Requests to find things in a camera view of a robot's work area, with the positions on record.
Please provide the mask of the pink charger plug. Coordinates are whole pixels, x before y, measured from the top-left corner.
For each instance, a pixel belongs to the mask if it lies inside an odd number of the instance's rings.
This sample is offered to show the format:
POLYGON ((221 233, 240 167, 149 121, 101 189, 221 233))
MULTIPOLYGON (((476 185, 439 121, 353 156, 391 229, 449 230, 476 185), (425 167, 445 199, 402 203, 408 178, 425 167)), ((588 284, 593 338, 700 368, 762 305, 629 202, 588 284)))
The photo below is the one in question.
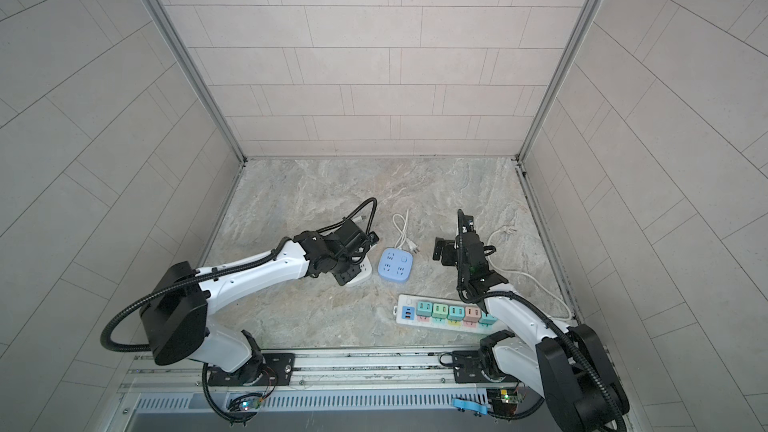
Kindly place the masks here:
POLYGON ((478 307, 466 306, 463 320, 468 323, 478 323, 482 318, 482 311, 478 307))

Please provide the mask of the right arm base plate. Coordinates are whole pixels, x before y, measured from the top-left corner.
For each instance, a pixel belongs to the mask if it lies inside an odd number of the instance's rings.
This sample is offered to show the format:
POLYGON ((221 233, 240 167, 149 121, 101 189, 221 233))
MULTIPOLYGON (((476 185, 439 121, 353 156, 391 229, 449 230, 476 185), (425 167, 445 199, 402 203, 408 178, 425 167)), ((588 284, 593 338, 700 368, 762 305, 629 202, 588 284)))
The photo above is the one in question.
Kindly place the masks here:
POLYGON ((513 383, 518 379, 501 371, 490 352, 457 350, 450 353, 449 367, 458 384, 513 383))

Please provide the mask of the green charger plug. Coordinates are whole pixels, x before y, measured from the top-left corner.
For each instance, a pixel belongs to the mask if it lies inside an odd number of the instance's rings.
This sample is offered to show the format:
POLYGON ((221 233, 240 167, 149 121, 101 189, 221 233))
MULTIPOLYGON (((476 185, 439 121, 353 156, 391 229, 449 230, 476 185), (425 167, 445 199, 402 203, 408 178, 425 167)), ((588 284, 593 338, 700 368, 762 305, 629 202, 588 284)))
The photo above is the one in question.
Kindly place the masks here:
POLYGON ((449 315, 449 306, 443 303, 434 303, 432 305, 431 316, 437 319, 446 319, 449 315))

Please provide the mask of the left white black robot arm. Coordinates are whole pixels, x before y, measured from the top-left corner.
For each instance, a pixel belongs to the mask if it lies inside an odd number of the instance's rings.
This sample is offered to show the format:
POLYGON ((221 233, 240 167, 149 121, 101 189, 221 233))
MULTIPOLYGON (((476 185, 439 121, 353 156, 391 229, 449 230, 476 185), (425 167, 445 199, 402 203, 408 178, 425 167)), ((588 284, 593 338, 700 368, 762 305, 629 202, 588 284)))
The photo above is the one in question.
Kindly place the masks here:
POLYGON ((368 268, 379 241, 371 229, 346 219, 319 231, 284 237, 255 256, 194 269, 171 266, 155 289, 126 306, 104 327, 101 346, 112 352, 149 352, 156 364, 185 359, 236 373, 261 356, 254 337, 215 321, 224 307, 277 284, 330 273, 340 286, 368 268))

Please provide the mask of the teal charger plug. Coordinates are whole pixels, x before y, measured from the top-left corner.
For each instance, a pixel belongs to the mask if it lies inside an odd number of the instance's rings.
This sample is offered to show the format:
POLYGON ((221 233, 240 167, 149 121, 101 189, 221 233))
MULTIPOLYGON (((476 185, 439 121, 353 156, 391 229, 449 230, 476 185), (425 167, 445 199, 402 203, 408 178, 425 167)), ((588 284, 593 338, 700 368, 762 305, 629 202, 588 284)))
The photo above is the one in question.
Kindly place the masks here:
POLYGON ((493 315, 487 314, 485 312, 481 313, 481 318, 479 320, 480 324, 491 326, 496 322, 497 322, 497 318, 494 317, 493 315))
POLYGON ((429 301, 418 301, 416 305, 416 314, 419 317, 431 317, 433 313, 433 303, 429 301))
POLYGON ((450 306, 448 308, 447 319, 454 322, 461 322, 465 318, 465 308, 462 306, 450 306))

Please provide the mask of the white multicolour power strip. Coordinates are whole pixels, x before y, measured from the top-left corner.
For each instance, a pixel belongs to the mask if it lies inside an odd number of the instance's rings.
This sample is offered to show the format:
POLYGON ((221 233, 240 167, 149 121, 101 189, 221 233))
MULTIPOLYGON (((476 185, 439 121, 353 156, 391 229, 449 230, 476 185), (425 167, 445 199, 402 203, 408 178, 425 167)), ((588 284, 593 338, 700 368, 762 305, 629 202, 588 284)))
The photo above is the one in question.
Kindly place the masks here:
POLYGON ((443 303, 450 306, 474 306, 461 301, 449 300, 444 298, 433 298, 427 296, 400 294, 393 314, 398 324, 403 326, 420 327, 427 329, 445 330, 459 333, 490 335, 506 329, 506 326, 497 320, 491 326, 478 323, 468 323, 464 320, 454 322, 446 319, 437 319, 431 317, 419 317, 416 314, 416 305, 418 301, 429 301, 434 303, 443 303))

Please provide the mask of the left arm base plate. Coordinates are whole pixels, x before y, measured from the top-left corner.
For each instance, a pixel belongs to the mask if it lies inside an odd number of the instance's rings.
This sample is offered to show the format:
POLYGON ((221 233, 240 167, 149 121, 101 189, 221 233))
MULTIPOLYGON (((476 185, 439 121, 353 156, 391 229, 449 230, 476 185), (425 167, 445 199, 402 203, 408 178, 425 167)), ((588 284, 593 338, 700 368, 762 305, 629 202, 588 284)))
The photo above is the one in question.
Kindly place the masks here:
POLYGON ((214 387, 287 386, 295 359, 293 353, 266 353, 250 358, 235 372, 210 367, 207 383, 214 387))

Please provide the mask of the white square socket cube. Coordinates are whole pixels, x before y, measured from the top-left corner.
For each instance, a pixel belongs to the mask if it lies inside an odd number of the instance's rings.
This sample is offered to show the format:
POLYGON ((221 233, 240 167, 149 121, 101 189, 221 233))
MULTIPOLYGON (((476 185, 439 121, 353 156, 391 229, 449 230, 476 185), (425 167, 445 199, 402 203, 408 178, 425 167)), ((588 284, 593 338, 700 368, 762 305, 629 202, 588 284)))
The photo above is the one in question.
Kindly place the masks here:
POLYGON ((372 272, 373 272, 373 269, 371 266, 371 262, 368 258, 365 258, 363 262, 359 265, 358 274, 347 283, 347 286, 352 287, 352 286, 356 286, 364 283, 365 281, 371 278, 372 272))

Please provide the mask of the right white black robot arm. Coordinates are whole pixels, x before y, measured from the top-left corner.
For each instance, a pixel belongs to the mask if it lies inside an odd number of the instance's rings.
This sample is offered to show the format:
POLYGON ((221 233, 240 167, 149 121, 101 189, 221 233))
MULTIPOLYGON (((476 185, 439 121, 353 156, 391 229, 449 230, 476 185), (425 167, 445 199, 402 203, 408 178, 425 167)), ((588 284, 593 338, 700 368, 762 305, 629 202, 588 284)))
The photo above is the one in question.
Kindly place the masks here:
POLYGON ((512 376, 544 401, 563 431, 624 431, 629 400, 598 334, 587 325, 556 320, 520 295, 489 258, 474 219, 457 213, 457 235, 438 237, 434 260, 457 271, 456 290, 466 305, 493 316, 504 330, 481 342, 481 370, 512 376))

